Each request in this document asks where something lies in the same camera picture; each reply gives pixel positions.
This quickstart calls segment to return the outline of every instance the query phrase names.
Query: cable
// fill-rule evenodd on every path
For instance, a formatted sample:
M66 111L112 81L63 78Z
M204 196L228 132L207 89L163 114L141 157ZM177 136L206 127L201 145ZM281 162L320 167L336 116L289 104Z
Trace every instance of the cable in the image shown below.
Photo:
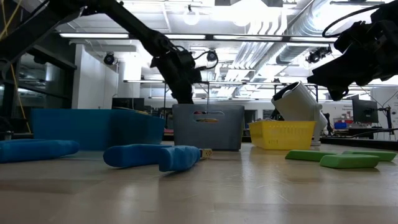
M385 105L388 101L390 101L397 93L398 93L398 90L397 90L388 100L386 100L386 102L383 103L383 105L381 106L381 108L384 108L384 105Z
M209 50L209 51L203 52L202 54L200 54L199 56L194 58L194 60L204 56L205 54L213 54L216 57L216 63L212 67L202 66L202 67L199 67L199 69L200 70L208 70L208 69L215 68L218 65L218 56L217 56L217 54L216 54L216 52L214 50Z
M386 6L386 5L388 5L388 4L378 4L377 6L367 7L367 8L365 8L365 9L360 9L360 10L358 10L358 11L355 11L355 12L352 12L352 13L350 13L350 14L347 14L347 15L345 15L345 16L343 16L343 17L337 19L335 22L332 22L330 25L328 25L328 26L325 28L325 30L323 30L323 32L322 32L322 37L324 37L324 38L338 37L341 33L332 34L332 35L326 35L326 32L328 32L328 30L329 30L330 28L332 28L334 25L336 25L337 23L339 23L339 22L341 22L341 21L343 21L343 20L345 20L345 19L347 19L347 18L349 18L349 17L351 17L351 16L355 16L355 15L358 15L358 14L363 13L363 12L368 12L368 11L373 10L373 9L379 9L380 7L383 7L383 6Z
M363 91L365 91L365 93L368 94L368 95L370 96L370 98L372 98L372 100L374 100L376 103L378 103L378 104L381 106L381 108L384 108L383 105L381 105L381 103L379 103L375 98L373 98L373 96L371 96L370 93L369 93L368 91L366 91L366 90L365 90L364 88L362 88L361 86L360 86L360 88L361 88Z
M1 3L2 3L1 4L2 5L2 12L3 12L3 21L4 21L4 30L1 32L1 37L3 36L3 34L8 35L8 26L11 23L12 19L14 18L16 12L18 11L19 6L21 5L21 1L22 0L19 0L17 7L16 7L15 11L12 13L12 16L10 17L10 20L8 22L6 21L6 15L4 13L6 11L5 7L4 7L4 0L1 1ZM22 117L26 120L25 110L24 110L24 107L22 105L21 96L19 96L19 94L18 94L18 84L17 84L17 78L15 76L15 70L14 70L13 64L11 64L11 73L12 73L12 77L14 79L14 86L15 86L15 91L17 91L16 95L17 95L17 98L18 98L18 101L19 101L19 105L21 106ZM30 130L30 126L29 126L28 120L26 120L26 126L27 126L27 129L28 129L29 133L32 134L32 131Z
M4 9L4 0L1 1L2 2L2 7L3 7L3 11L5 11ZM11 21L13 20L14 16L17 14L19 7L21 6L21 2L22 0L18 1L18 4L16 6L16 8L14 9L14 12L12 12L10 19L8 20L8 22L4 23L4 29L2 30L1 34L0 34L0 40L2 39L2 37L4 36L4 34L6 34L8 27L10 26Z
M365 135L365 134L380 133L380 132L390 132L390 131L397 131L397 130L398 130L398 128L380 129L380 130L376 130L376 131L368 131L368 132L361 133L361 134L355 134L355 135L347 137L347 138L356 138L356 137L360 137L360 136Z
M39 10L41 10L49 1L50 1L50 0L44 0L39 6L37 6L37 8L35 8L35 9L30 13L30 15L29 15L26 19L24 19L24 20L21 22L21 25L25 24L25 22L27 22L27 21L29 21L31 18L33 18L33 17L36 15L36 13L37 13Z

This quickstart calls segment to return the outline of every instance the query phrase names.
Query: green sponge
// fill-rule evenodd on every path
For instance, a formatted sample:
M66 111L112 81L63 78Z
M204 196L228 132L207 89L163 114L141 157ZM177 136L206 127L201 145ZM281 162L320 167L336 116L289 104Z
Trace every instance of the green sponge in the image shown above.
M334 155L323 156L319 164L330 168L373 168L378 163L378 156Z
M345 151L343 154L360 154L360 155L370 155L378 156L380 161L391 161L397 155L394 152L383 152L383 151Z
M304 150L291 150L286 155L285 159L298 159L305 161L321 161L323 156L336 155L334 152L318 152L318 151L304 151Z

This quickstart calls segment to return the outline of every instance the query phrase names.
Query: yellow plastic basket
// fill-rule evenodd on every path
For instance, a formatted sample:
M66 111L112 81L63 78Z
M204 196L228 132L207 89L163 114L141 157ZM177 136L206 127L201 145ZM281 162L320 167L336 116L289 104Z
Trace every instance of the yellow plastic basket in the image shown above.
M250 123L251 141L263 149L309 150L315 121L257 121Z

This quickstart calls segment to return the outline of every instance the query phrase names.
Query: wall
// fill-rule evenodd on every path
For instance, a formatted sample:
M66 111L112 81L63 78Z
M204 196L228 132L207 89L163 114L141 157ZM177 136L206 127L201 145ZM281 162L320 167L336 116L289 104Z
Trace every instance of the wall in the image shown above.
M134 66L133 62L120 62L118 69L118 97L121 98L139 98L140 83L125 83L124 80L140 80L141 65Z
M112 97L117 93L118 74L86 52L83 45L76 46L72 108L110 109Z

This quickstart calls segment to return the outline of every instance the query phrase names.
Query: blue foam block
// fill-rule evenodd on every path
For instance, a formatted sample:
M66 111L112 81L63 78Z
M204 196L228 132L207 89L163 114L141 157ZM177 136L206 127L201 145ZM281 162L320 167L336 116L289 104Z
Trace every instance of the blue foam block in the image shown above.
M162 172L183 171L200 160L200 150L193 146L133 144L111 147L103 157L105 163L113 167L158 164Z
M200 150L194 146L173 146L160 150L159 170L184 171L200 160Z
M113 167L133 167L158 164L161 148L165 145L132 144L113 146L104 152L103 158L107 165Z
M56 159L79 151L75 141L21 139L0 142L0 163Z
M35 138L72 140L81 150L105 151L112 146L160 144L164 119L131 110L32 110Z

